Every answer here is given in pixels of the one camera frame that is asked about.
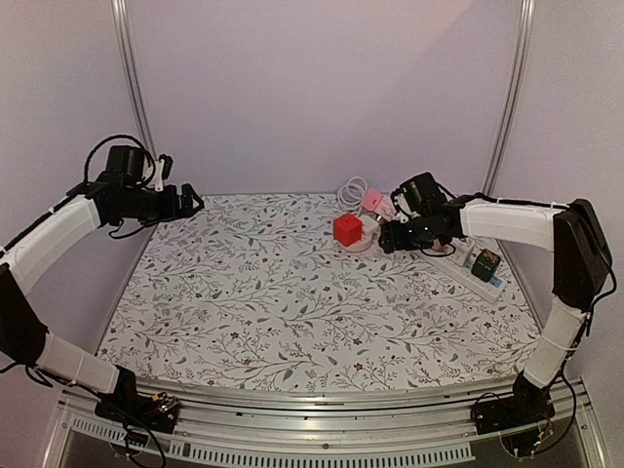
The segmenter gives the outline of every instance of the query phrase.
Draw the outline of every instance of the white plastic cover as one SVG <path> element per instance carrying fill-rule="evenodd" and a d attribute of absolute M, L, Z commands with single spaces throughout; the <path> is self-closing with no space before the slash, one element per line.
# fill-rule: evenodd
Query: white plastic cover
<path fill-rule="evenodd" d="M 558 297 L 553 298 L 546 328 L 525 368 L 526 380 L 538 388 L 553 381 L 584 320 L 585 314 L 580 309 L 565 305 Z"/>
<path fill-rule="evenodd" d="M 37 367 L 102 393 L 112 393 L 119 370 L 78 346 L 48 333 Z"/>
<path fill-rule="evenodd" d="M 468 237 L 490 237 L 554 249 L 553 216 L 562 210 L 473 200 L 460 211 L 461 228 Z"/>
<path fill-rule="evenodd" d="M 28 295 L 41 275 L 65 252 L 99 227 L 96 203 L 79 195 L 28 234 L 3 261 Z"/>

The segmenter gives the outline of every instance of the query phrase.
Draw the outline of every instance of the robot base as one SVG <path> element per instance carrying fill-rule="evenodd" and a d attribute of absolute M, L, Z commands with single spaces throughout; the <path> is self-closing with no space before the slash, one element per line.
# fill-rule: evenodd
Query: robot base
<path fill-rule="evenodd" d="M 547 394 L 538 407 L 527 410 L 526 406 L 518 405 L 514 397 L 477 403 L 471 411 L 471 419 L 477 426 L 479 435 L 505 431 L 546 419 L 555 415 L 555 407 Z"/>
<path fill-rule="evenodd" d="M 138 396 L 138 406 L 141 408 L 153 408 L 153 404 L 150 398 Z M 176 428 L 177 415 L 179 413 L 179 407 L 172 408 L 167 413 L 151 412 L 136 410 L 132 411 L 132 417 L 142 422 L 151 431 L 162 432 L 164 434 L 173 434 Z M 116 411 L 110 405 L 106 403 L 98 403 L 96 406 L 96 416 L 103 417 L 115 422 L 128 423 L 130 426 L 138 427 L 134 422 L 129 420 L 124 414 Z"/>

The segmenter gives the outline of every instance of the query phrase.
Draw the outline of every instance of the black bracket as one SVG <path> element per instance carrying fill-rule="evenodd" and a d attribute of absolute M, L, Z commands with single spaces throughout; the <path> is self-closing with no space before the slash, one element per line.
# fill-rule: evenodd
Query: black bracket
<path fill-rule="evenodd" d="M 533 410 L 527 411 L 515 397 L 509 397 L 477 403 L 472 408 L 471 417 L 477 426 L 477 434 L 481 435 L 526 426 L 546 419 L 546 415 L 549 418 L 555 415 L 550 397 Z"/>

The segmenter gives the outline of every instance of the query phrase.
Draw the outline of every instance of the metal frame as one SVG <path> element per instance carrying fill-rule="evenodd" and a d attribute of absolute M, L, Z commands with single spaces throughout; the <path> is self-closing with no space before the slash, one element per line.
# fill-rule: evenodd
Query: metal frame
<path fill-rule="evenodd" d="M 175 432 L 158 436 L 170 458 L 226 467 L 254 466 L 262 460 L 257 464 L 283 468 L 302 468 L 306 460 L 306 468 L 313 468 L 312 460 L 319 468 L 372 467 L 383 460 L 379 466 L 394 468 L 444 466 L 472 459 L 471 442 L 498 434 L 477 435 L 470 408 L 486 392 L 508 395 L 511 383 L 507 378 L 457 384 L 445 387 L 444 394 L 440 388 L 423 388 L 326 396 L 196 386 L 182 390 L 175 383 L 145 379 L 139 388 L 147 394 L 175 389 L 182 399 Z M 607 467 L 585 388 L 580 380 L 573 386 L 588 463 Z M 554 420 L 568 418 L 572 402 L 566 386 L 556 384 L 551 395 L 557 410 Z M 120 444 L 123 429 L 94 416 L 95 403 L 78 389 L 63 393 L 45 468 L 59 467 L 72 430 Z M 156 453 L 152 446 L 144 450 Z M 422 461 L 412 462 L 412 457 Z"/>
<path fill-rule="evenodd" d="M 528 56 L 528 45 L 530 43 L 530 33 L 533 26 L 533 17 L 535 14 L 535 0 L 523 0 L 520 13 L 520 24 L 518 27 L 518 41 L 516 43 L 516 53 L 514 55 L 514 63 L 512 67 L 511 80 L 509 82 L 509 90 L 507 92 L 507 100 L 503 109 L 503 115 L 500 119 L 498 134 L 496 135 L 496 143 L 489 160 L 487 168 L 486 180 L 482 191 L 486 195 L 491 195 L 498 179 L 498 173 L 503 161 L 507 140 L 511 132 L 511 126 L 518 104 L 520 88 L 525 75 L 525 64 Z"/>
<path fill-rule="evenodd" d="M 135 51 L 131 39 L 126 0 L 111 0 L 111 3 L 115 30 L 117 32 L 117 43 L 119 44 L 119 54 L 121 55 L 124 75 L 126 76 L 130 103 L 133 113 L 135 114 L 136 128 L 147 150 L 155 156 L 156 145 L 154 144 L 154 139 L 149 128 L 149 121 L 147 120 L 147 113 L 145 112 L 145 103 L 143 102 L 143 96 L 138 81 L 137 62 L 135 60 Z"/>
<path fill-rule="evenodd" d="M 111 4 L 136 126 L 149 151 L 156 154 L 137 76 L 126 1 L 111 0 Z M 510 135 L 525 73 L 534 9 L 535 0 L 523 0 L 508 94 L 483 186 L 486 194 L 491 194 L 496 184 Z M 509 258 L 505 247 L 501 246 L 501 249 Z M 510 265 L 536 323 L 540 324 L 523 276 L 512 261 Z M 163 436 L 168 456 L 189 459 L 191 453 L 206 456 L 207 452 L 201 450 L 213 449 L 220 451 L 221 456 L 229 452 L 232 462 L 234 456 L 239 456 L 237 460 L 240 462 L 240 456 L 245 454 L 272 457 L 273 466 L 276 466 L 278 455 L 285 453 L 290 457 L 313 455 L 327 460 L 353 460 L 354 455 L 394 453 L 401 461 L 395 460 L 395 464 L 401 466 L 406 450 L 457 447 L 457 444 L 492 437 L 477 435 L 469 418 L 470 407 L 476 397 L 488 391 L 508 395 L 511 383 L 511 379 L 497 379 L 442 389 L 305 395 L 140 379 L 139 390 L 144 394 L 166 390 L 184 402 L 175 433 L 170 437 Z M 574 387 L 579 401 L 577 423 L 590 466 L 608 467 L 604 441 L 585 388 L 580 381 L 575 382 Z M 558 413 L 556 419 L 568 417 L 571 398 L 567 389 L 562 384 L 555 385 L 552 396 Z M 80 391 L 64 392 L 55 415 L 57 423 L 53 437 L 45 452 L 44 467 L 59 466 L 77 417 L 92 419 L 101 427 L 115 426 L 109 421 L 98 420 L 93 413 L 94 406 L 94 399 Z M 106 432 L 105 428 L 99 432 L 102 438 L 114 433 Z M 212 460 L 212 465 L 227 466 L 227 463 L 221 458 L 220 461 Z"/>

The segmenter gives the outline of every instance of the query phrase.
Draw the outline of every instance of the pink object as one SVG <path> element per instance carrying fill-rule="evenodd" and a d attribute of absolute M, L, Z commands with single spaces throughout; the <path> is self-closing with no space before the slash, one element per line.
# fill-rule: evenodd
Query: pink object
<path fill-rule="evenodd" d="M 372 188 L 364 195 L 364 198 L 362 199 L 362 206 L 370 212 L 374 212 L 377 207 L 381 205 L 382 199 L 383 194 Z"/>
<path fill-rule="evenodd" d="M 362 206 L 370 212 L 377 213 L 387 221 L 397 215 L 397 211 L 394 209 L 390 198 L 374 188 L 370 189 L 364 195 Z"/>

